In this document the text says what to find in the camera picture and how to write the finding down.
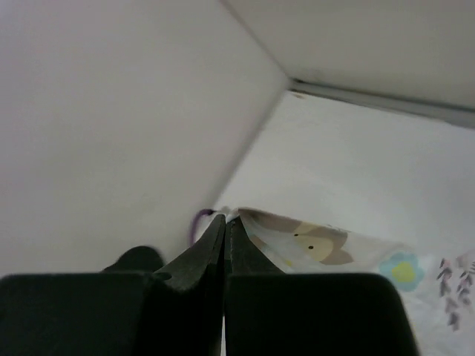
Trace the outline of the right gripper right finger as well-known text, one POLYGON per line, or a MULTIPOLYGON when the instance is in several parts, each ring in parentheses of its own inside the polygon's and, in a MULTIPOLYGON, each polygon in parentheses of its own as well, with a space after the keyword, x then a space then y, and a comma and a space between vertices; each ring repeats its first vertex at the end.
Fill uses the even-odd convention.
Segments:
POLYGON ((242 219, 224 236, 224 337, 227 355, 278 355, 285 347, 278 284, 285 281, 250 240, 242 219))

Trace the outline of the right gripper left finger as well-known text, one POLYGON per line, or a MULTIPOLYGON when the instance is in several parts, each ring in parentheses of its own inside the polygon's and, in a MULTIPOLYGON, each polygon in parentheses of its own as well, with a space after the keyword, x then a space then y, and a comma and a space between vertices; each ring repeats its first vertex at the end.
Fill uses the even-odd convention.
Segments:
POLYGON ((142 310, 144 355, 219 355, 223 322, 226 218, 154 273, 142 310))

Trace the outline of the patterned cloth placemat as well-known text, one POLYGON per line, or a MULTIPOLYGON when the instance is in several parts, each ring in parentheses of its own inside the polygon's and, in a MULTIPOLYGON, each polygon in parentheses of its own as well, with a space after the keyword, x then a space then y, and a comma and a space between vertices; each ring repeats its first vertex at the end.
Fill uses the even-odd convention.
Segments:
POLYGON ((237 208, 250 242, 281 271, 375 273, 398 291, 424 355, 474 354, 474 250, 435 253, 331 225, 237 208))

